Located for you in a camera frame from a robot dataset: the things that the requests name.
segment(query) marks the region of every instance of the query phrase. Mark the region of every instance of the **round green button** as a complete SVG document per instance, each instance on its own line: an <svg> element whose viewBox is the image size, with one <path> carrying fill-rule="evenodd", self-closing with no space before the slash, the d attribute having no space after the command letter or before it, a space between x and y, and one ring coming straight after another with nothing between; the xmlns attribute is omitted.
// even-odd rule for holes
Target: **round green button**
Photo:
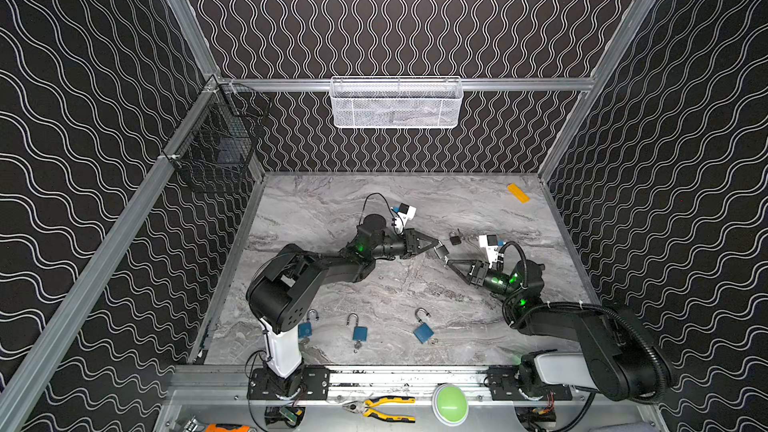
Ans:
<svg viewBox="0 0 768 432"><path fill-rule="evenodd" d="M438 393L437 409L448 422L459 422L467 415L469 406L464 392L458 387L449 386Z"/></svg>

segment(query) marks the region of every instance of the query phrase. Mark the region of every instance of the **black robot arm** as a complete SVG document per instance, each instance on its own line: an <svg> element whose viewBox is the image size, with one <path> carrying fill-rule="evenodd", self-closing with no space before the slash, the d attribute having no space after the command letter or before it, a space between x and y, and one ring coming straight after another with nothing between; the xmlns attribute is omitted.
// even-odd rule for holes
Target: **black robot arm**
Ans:
<svg viewBox="0 0 768 432"><path fill-rule="evenodd" d="M503 249L494 264L480 260L449 260L451 270L466 283L494 292L502 301L504 321L525 335L543 335L577 341L594 389L611 400L631 399L656 404L672 381L671 368L656 341L634 313L624 306L548 302L541 299L544 266L521 259L503 272ZM543 361L533 353L522 358L522 389L537 395L551 380L542 382ZM563 379L562 384L574 384Z"/></svg>
<svg viewBox="0 0 768 432"><path fill-rule="evenodd" d="M376 260L408 259L430 248L445 248L434 237L413 228L395 234L378 214L366 216L355 237L337 254L319 254L288 244L254 276L246 298L250 310L274 333L298 325L322 284L360 282Z"/></svg>

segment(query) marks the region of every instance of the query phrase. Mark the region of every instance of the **blue padlock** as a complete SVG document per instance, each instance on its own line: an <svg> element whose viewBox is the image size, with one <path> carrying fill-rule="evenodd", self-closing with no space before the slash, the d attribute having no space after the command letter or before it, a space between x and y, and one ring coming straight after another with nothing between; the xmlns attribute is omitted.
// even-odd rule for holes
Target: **blue padlock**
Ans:
<svg viewBox="0 0 768 432"><path fill-rule="evenodd" d="M312 323L310 322L312 312L315 313L315 320L320 319L320 315L313 308L306 311L306 322L299 324L299 338L309 337L312 335Z"/></svg>
<svg viewBox="0 0 768 432"><path fill-rule="evenodd" d="M355 329L352 331L352 340L355 341L355 354L357 354L357 351L362 347L362 343L368 339L368 327L360 327L358 325L360 318L358 318L355 313L351 313L347 316L347 325L350 324L350 319L353 315L355 316Z"/></svg>
<svg viewBox="0 0 768 432"><path fill-rule="evenodd" d="M430 338L431 336L433 336L433 335L435 334L435 332L433 332L433 331L432 331L432 330L429 328L429 326L428 326L427 324L425 324L425 323L424 323L424 321L423 321L423 320L421 320L421 319L419 318L419 316L418 316L418 312L419 312L419 311L424 311L424 313L426 314L426 316L427 316L427 317L431 317L431 315L430 315L430 314L429 314L429 312L427 312L427 310L426 310L426 309L424 309L424 308L421 308L421 307L419 307L419 308L416 310L416 320L417 320L417 321L418 321L418 322L419 322L421 325L419 325L419 326L416 328L416 330L415 330L415 331L413 331L413 334L416 336L416 338L418 339L418 341L419 341L419 342L421 342L422 344L424 344L425 342L427 342L427 341L429 340L429 338Z"/></svg>

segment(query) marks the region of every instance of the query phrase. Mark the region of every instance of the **black patterned wall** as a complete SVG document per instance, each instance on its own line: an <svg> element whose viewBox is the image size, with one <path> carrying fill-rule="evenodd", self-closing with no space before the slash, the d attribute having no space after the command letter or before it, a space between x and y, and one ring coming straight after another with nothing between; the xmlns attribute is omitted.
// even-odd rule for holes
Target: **black patterned wall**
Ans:
<svg viewBox="0 0 768 432"><path fill-rule="evenodd" d="M257 154L281 172L536 172L577 96L468 92L453 129L377 130L335 127L327 93L281 93Z"/></svg>
<svg viewBox="0 0 768 432"><path fill-rule="evenodd" d="M0 0L0 390L202 87L165 0Z"/></svg>
<svg viewBox="0 0 768 432"><path fill-rule="evenodd" d="M174 177L107 284L24 431L149 431L186 363L249 194Z"/></svg>
<svg viewBox="0 0 768 432"><path fill-rule="evenodd" d="M190 0L224 76L589 76L632 0Z"/></svg>
<svg viewBox="0 0 768 432"><path fill-rule="evenodd" d="M680 377L673 432L768 430L766 77L768 0L658 0L550 182Z"/></svg>

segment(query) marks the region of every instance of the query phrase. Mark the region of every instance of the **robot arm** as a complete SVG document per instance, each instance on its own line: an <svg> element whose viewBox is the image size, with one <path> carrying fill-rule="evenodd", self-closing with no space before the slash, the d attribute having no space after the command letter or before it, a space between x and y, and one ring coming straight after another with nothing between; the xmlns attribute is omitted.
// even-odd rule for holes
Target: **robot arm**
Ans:
<svg viewBox="0 0 768 432"><path fill-rule="evenodd" d="M513 242L498 248L495 236L481 237L485 240L480 245L489 257L493 255L493 263L448 260L450 269L466 283L494 292L502 300L502 313L510 328L581 345L581 354L548 351L525 355L519 369L524 393L538 396L547 384L570 384L598 391L611 400L650 404L661 399L671 382L670 366L631 310L615 305L544 303L544 266L527 260ZM518 249L521 260L506 274L504 250L509 245Z"/></svg>
<svg viewBox="0 0 768 432"><path fill-rule="evenodd" d="M299 386L302 358L298 327L322 284L360 282L376 266L376 260L408 259L435 248L447 249L434 237L412 228L394 233L378 214L366 216L355 237L337 254L308 252L288 244L257 273L246 293L251 312L266 332L272 370L270 386L290 397Z"/></svg>

